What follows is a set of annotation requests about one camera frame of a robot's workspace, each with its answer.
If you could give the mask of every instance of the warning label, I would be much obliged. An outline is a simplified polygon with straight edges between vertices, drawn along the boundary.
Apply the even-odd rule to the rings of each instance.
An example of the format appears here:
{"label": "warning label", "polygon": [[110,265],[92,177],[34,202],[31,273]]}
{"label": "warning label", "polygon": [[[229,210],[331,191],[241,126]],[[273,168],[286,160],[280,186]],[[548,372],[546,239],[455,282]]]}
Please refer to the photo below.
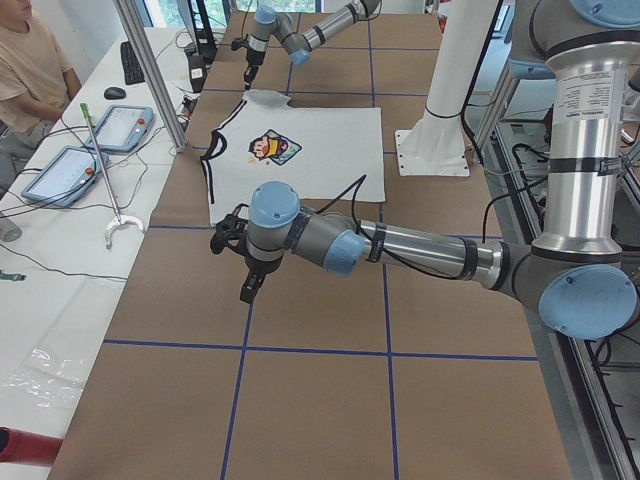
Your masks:
{"label": "warning label", "polygon": [[625,80],[624,70],[592,72],[558,80],[553,123],[611,118],[614,112],[619,113]]}

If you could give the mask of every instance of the computer mouse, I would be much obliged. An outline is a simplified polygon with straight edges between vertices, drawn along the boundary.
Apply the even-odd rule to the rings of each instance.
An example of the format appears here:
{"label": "computer mouse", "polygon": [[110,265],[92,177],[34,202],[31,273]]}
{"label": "computer mouse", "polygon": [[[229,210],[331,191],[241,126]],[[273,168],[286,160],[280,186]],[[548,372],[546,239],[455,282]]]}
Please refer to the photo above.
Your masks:
{"label": "computer mouse", "polygon": [[127,96],[127,92],[120,87],[109,87],[104,91],[104,98],[107,100],[120,100]]}

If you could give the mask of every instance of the white table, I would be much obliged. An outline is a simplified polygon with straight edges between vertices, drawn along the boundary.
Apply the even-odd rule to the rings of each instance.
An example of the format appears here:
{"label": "white table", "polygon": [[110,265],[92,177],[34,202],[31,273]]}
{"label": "white table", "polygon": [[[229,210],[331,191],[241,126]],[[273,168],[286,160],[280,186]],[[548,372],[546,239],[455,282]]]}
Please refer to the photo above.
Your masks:
{"label": "white table", "polygon": [[[178,29],[148,29],[147,36],[164,76],[173,105],[178,107],[184,92],[191,91],[184,53],[174,44]],[[69,126],[85,125],[80,103],[89,105],[94,123],[112,104],[151,106],[156,119],[146,142],[163,122],[157,113],[146,83],[125,86],[120,64],[119,38],[96,67],[78,96],[67,108],[63,120]],[[127,97],[108,101],[103,97],[109,86],[125,88]],[[61,122],[53,130],[64,128]],[[86,130],[78,135],[88,137]],[[65,145],[79,145],[70,133],[49,137],[35,153],[27,168],[44,167]],[[166,132],[161,130],[151,143],[140,151],[140,157],[148,164],[148,171],[135,194],[131,206],[123,213],[140,218],[145,227],[155,207],[171,168],[175,149]],[[124,156],[111,155],[111,163]],[[136,182],[145,166],[131,157],[122,166],[109,170],[113,189],[120,205],[133,195]],[[33,174],[24,173],[14,182],[11,191],[19,194]],[[102,178],[74,205],[84,207],[93,204],[110,205]],[[10,194],[0,201],[0,210],[6,211],[20,205]],[[104,233],[114,218],[112,209],[95,207],[85,210],[42,209],[13,217],[22,229],[22,237],[11,243],[3,243],[12,250],[27,254],[50,268],[66,272],[86,272],[95,275],[126,277],[133,265],[144,234],[135,226],[120,228],[113,233],[113,247],[105,248]],[[66,277],[48,272],[31,261],[0,248],[0,269],[6,273],[22,273],[25,281],[0,282],[0,426],[32,431],[43,435],[64,437],[74,413],[75,405],[68,408],[39,407],[38,399],[15,388],[6,386],[12,373],[24,365],[33,348],[44,340],[62,359],[82,359],[80,370],[88,372],[100,347],[103,335],[118,303],[123,281]],[[48,468],[13,464],[0,464],[0,478],[4,480],[44,479]]]}

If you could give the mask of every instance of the keyboard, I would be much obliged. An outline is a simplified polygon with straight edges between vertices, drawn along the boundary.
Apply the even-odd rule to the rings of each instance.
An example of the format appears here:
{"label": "keyboard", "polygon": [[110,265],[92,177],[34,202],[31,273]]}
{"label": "keyboard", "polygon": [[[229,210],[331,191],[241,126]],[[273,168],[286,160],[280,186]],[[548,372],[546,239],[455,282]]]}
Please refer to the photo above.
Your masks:
{"label": "keyboard", "polygon": [[133,85],[144,82],[144,72],[138,62],[136,53],[133,51],[131,42],[126,41],[120,44],[120,59],[122,60],[122,70],[124,71],[124,83]]}

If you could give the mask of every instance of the blue tablet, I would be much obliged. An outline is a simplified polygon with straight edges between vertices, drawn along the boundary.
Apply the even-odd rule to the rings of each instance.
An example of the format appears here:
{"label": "blue tablet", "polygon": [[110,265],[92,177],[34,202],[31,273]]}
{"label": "blue tablet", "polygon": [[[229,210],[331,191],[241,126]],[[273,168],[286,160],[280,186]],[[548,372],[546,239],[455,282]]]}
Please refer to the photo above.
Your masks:
{"label": "blue tablet", "polygon": [[[102,160],[105,165],[109,162],[104,152]],[[101,171],[95,152],[65,147],[29,182],[21,195],[47,205],[68,207],[84,195]]]}
{"label": "blue tablet", "polygon": [[[104,152],[128,153],[140,143],[153,123],[150,107],[111,105],[96,125],[96,138]],[[93,142],[86,145],[92,148]]]}

